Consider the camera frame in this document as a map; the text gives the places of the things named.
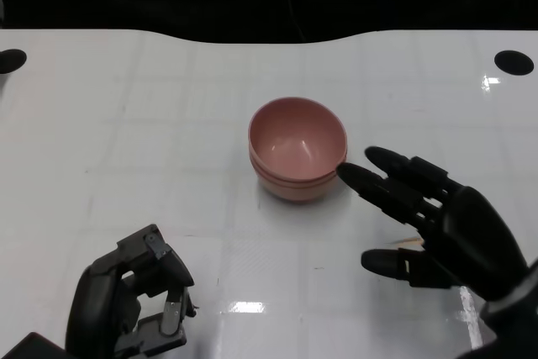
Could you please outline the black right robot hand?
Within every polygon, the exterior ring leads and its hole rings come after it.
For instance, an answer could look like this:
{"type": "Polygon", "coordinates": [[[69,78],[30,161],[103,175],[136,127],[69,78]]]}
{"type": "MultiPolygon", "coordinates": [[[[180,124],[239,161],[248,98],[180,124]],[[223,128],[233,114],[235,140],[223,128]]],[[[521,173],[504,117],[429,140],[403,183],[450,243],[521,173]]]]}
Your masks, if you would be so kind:
{"type": "Polygon", "coordinates": [[[423,241],[420,251],[364,251],[365,269],[414,288],[465,286],[487,301],[507,296],[524,280],[529,267],[518,243],[479,191],[417,156],[377,146],[365,155],[384,177],[349,162],[337,166],[338,177],[387,216],[413,226],[423,241]]]}

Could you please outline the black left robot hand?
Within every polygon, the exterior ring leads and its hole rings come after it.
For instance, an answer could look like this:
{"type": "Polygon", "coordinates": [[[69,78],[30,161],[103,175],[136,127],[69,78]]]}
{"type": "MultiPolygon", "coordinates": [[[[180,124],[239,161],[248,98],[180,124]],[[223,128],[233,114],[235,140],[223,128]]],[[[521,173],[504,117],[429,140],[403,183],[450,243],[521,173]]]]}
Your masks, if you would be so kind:
{"type": "Polygon", "coordinates": [[[183,321],[197,314],[189,293],[193,285],[159,228],[144,227],[81,275],[66,351],[77,358],[150,358],[184,346],[183,321]]]}

